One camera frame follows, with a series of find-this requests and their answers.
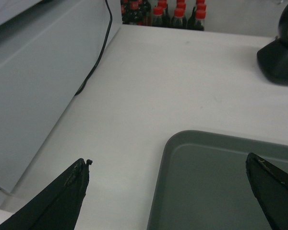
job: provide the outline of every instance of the gray tray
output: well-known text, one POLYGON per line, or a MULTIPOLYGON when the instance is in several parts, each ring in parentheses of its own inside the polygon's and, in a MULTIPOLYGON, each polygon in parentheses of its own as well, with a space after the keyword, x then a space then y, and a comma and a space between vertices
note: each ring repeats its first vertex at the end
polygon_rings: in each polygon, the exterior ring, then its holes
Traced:
POLYGON ((148 230, 271 230, 245 170, 253 152, 288 173, 288 146, 200 131, 167 142, 148 230))

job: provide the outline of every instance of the black device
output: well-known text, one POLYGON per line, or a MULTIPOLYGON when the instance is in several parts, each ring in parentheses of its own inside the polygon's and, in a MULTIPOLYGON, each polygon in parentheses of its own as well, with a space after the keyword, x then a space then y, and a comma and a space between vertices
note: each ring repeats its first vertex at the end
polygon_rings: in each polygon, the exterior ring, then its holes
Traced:
POLYGON ((3 222, 0 230, 74 230, 89 182, 90 164, 91 160, 77 160, 3 222))
POLYGON ((272 230, 288 230, 288 173, 250 153, 246 172, 272 230))
POLYGON ((278 39, 257 52, 257 61, 270 81, 288 85, 288 5, 279 19, 278 33, 278 39))

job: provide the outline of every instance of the white wall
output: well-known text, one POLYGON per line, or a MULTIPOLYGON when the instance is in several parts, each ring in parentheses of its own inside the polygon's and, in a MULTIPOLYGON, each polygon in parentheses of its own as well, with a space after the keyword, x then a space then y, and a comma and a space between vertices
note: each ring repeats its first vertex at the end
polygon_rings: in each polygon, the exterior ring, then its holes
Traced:
MULTIPOLYGON (((280 15, 288 4, 284 0, 206 0, 205 30, 230 34, 275 37, 280 15)), ((186 16, 190 17, 195 0, 185 0, 186 16)), ((157 0, 150 0, 155 6, 157 0)), ((168 0, 173 15, 176 0, 168 0)))

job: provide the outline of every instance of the black power cord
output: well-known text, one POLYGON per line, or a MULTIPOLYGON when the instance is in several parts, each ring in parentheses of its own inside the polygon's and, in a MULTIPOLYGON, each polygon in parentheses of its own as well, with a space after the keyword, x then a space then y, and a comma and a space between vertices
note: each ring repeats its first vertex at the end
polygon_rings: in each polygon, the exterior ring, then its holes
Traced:
POLYGON ((104 53, 104 50, 106 48, 106 44, 107 44, 107 40, 108 40, 108 36, 109 36, 109 33, 110 33, 110 29, 111 29, 111 25, 112 25, 112 20, 113 20, 113 17, 112 17, 112 12, 110 10, 110 7, 109 7, 109 4, 108 4, 108 0, 105 0, 106 2, 106 5, 107 5, 107 9, 109 11, 109 14, 110 14, 110 21, 109 21, 109 24, 108 24, 108 28, 107 28, 107 32, 106 32, 106 36, 105 36, 105 40, 104 40, 104 43, 102 45, 102 48, 101 48, 101 51, 100 51, 100 54, 98 56, 98 59, 94 65, 94 67, 91 69, 91 71, 89 72, 89 74, 87 75, 87 77, 85 78, 84 82, 82 83, 82 85, 80 86, 80 88, 78 89, 78 91, 76 92, 75 96, 77 96, 78 94, 80 94, 83 89, 85 88, 85 85, 87 83, 87 81, 90 79, 90 77, 92 76, 92 74, 94 73, 94 71, 96 70, 100 60, 101 60, 101 57, 104 53))

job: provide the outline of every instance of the tray rim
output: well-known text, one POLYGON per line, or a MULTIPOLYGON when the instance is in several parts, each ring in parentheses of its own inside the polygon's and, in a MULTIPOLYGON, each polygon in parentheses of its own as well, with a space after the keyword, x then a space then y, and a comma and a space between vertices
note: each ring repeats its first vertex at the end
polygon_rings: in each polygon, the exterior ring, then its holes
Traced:
MULTIPOLYGON (((163 180, 163 178, 166 178, 166 175, 168 173, 169 165, 170 165, 170 160, 172 157, 172 152, 170 150, 174 150, 181 146, 181 144, 194 144, 191 143, 190 141, 188 142, 187 140, 191 140, 191 138, 194 138, 196 135, 201 135, 201 136, 213 136, 219 139, 219 142, 217 142, 218 148, 220 149, 226 149, 226 150, 231 150, 229 147, 225 147, 224 144, 222 143, 222 140, 225 139, 230 139, 239 142, 239 144, 243 142, 251 142, 255 147, 269 147, 269 149, 272 147, 272 154, 270 156, 267 155, 262 155, 258 154, 261 157, 267 158, 267 159, 274 159, 274 160, 279 160, 279 161, 287 161, 288 162, 288 153, 284 153, 284 156, 286 160, 280 158, 279 154, 276 154, 282 149, 287 149, 288 150, 288 145, 283 145, 283 144, 277 144, 277 143, 272 143, 272 142, 266 142, 266 141, 260 141, 260 140, 255 140, 255 139, 248 139, 248 138, 240 138, 240 137, 235 137, 235 136, 230 136, 230 135, 224 135, 224 134, 217 134, 217 133, 212 133, 212 132, 205 132, 205 131, 199 131, 199 130, 184 130, 180 131, 176 134, 174 134, 165 144, 163 154, 162 154, 162 159, 160 163, 160 168, 158 172, 158 177, 157 177, 157 182, 156 182, 156 187, 155 187, 155 192, 154 192, 154 198, 151 206, 151 211, 149 215, 149 220, 147 224, 147 230, 157 230, 159 226, 159 216, 162 208, 162 203, 163 203, 163 194, 165 190, 165 185, 166 185, 166 180, 163 180), (191 137, 183 139, 179 145, 177 145, 176 140, 179 138, 183 138, 185 135, 191 134, 191 137)), ((232 142, 231 147, 235 147, 237 143, 232 142)), ((248 151, 242 151, 238 150, 239 152, 243 153, 246 152, 246 157, 247 154, 249 153, 248 151)))

